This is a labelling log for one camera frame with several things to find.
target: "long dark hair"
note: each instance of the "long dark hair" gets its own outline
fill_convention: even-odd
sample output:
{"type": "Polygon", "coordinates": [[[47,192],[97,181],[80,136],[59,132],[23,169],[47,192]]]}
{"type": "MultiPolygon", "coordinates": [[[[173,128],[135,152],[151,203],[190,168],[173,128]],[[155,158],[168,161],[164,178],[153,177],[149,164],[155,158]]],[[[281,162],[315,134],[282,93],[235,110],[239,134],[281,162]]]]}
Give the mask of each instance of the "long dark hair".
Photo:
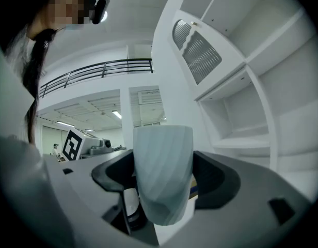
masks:
{"type": "MultiPolygon", "coordinates": [[[[32,24],[36,15],[49,3],[49,0],[11,0],[11,3],[14,3],[17,9],[21,7],[22,11],[10,16],[0,16],[0,19],[5,22],[5,29],[2,32],[4,35],[0,37],[0,46],[6,54],[17,42],[18,34],[32,24]]],[[[86,6],[86,8],[89,8],[89,6],[94,6],[96,0],[85,0],[85,3],[90,4],[86,6]]],[[[46,53],[56,32],[53,29],[46,29],[34,38],[36,43],[31,52],[30,61],[24,64],[22,68],[22,83],[35,99],[25,117],[28,141],[32,144],[35,143],[34,123],[39,101],[40,75],[46,53]]]]}

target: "ponytail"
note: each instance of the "ponytail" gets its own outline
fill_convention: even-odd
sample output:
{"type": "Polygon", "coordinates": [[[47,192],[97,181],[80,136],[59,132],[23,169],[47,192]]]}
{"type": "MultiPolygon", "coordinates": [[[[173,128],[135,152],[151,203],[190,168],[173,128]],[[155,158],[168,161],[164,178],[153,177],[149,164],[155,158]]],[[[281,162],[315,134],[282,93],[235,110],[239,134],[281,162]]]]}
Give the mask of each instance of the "ponytail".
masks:
{"type": "Polygon", "coordinates": [[[56,32],[57,31],[53,29],[46,29],[34,38],[36,42],[31,52],[30,61],[25,65],[22,73],[23,85],[34,97],[34,102],[25,117],[28,141],[31,144],[35,144],[34,121],[39,101],[39,81],[43,62],[49,45],[54,39],[56,32]]]}

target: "ceiling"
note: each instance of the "ceiling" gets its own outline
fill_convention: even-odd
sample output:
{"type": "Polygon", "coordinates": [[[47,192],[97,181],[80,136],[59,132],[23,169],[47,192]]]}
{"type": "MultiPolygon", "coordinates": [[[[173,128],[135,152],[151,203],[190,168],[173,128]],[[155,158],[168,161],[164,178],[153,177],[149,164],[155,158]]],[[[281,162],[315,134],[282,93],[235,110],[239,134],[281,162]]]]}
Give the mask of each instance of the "ceiling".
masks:
{"type": "MultiPolygon", "coordinates": [[[[159,90],[132,91],[131,107],[134,126],[157,123],[165,117],[159,90]]],[[[45,124],[57,126],[57,121],[62,121],[76,128],[100,131],[122,127],[121,119],[112,113],[114,110],[123,117],[120,95],[80,100],[76,104],[56,108],[37,116],[38,120],[45,124]]]]}
{"type": "Polygon", "coordinates": [[[154,33],[167,0],[110,0],[108,18],[98,25],[85,24],[82,29],[58,32],[46,57],[46,65],[74,52],[121,38],[135,32],[154,33]]]}

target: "woman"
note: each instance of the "woman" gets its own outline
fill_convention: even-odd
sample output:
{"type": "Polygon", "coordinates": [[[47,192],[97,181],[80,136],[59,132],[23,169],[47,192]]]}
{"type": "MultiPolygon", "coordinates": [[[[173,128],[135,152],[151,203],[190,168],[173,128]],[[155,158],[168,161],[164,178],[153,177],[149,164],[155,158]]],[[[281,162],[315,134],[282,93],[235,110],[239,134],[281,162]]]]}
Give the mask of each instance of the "woman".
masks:
{"type": "Polygon", "coordinates": [[[38,88],[43,62],[57,31],[86,23],[92,16],[96,0],[11,0],[15,15],[1,15],[5,25],[0,46],[12,63],[14,72],[34,102],[28,110],[19,139],[34,144],[34,123],[38,105],[38,88]]]}

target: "ceiling light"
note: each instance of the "ceiling light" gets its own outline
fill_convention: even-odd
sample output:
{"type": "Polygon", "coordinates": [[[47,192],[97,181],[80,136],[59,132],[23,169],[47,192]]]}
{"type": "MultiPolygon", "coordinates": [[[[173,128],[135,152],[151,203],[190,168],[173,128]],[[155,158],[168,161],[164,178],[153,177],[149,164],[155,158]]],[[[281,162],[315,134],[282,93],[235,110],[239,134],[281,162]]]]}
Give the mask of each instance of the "ceiling light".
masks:
{"type": "Polygon", "coordinates": [[[106,19],[107,19],[107,11],[105,11],[104,17],[103,17],[103,19],[101,20],[101,22],[104,22],[106,19]]]}
{"type": "Polygon", "coordinates": [[[61,122],[61,121],[57,121],[57,123],[63,124],[63,125],[66,125],[66,126],[70,126],[70,127],[74,127],[74,125],[70,125],[70,124],[67,124],[67,123],[64,123],[64,122],[61,122]]]}
{"type": "Polygon", "coordinates": [[[112,113],[113,113],[114,115],[116,115],[118,118],[120,118],[120,119],[122,118],[118,111],[113,110],[112,113]]]}

